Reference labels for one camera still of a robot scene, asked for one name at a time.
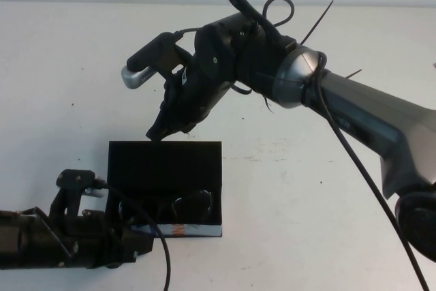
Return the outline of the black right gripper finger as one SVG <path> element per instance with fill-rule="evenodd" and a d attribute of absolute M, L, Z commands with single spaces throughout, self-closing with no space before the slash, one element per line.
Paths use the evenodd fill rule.
<path fill-rule="evenodd" d="M 160 110 L 154 124 L 146 132 L 145 136 L 153 142 L 162 141 L 174 133 L 174 126 L 168 120 L 168 112 Z"/>
<path fill-rule="evenodd" d="M 172 134 L 188 134 L 196 125 L 197 121 L 191 117 L 176 117 L 171 123 Z"/>

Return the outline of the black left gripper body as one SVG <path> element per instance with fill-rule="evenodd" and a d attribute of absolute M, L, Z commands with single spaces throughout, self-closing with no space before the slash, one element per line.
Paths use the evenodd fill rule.
<path fill-rule="evenodd" d="M 38 269 L 96 269 L 105 258 L 136 254 L 126 249 L 122 234 L 109 225 L 101 211 L 51 210 L 46 215 L 33 209 L 33 260 Z"/>

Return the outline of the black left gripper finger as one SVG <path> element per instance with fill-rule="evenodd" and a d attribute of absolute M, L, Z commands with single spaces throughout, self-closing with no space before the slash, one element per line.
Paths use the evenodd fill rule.
<path fill-rule="evenodd" d="M 121 242 L 130 252 L 141 256 L 153 250 L 154 236 L 148 232 L 123 228 Z"/>
<path fill-rule="evenodd" d="M 123 256 L 113 256 L 111 258 L 105 258 L 100 264 L 101 267 L 108 269 L 117 269 L 126 263 L 135 263 L 137 259 L 136 254 L 127 254 Z"/>

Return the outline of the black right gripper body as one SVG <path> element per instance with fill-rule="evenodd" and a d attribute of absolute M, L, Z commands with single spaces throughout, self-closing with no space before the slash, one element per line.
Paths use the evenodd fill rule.
<path fill-rule="evenodd" d="M 160 110 L 168 112 L 171 122 L 176 117 L 202 122 L 236 82 L 236 71 L 231 65 L 203 65 L 198 61 L 188 63 L 176 74 L 166 71 L 162 76 L 165 93 Z"/>

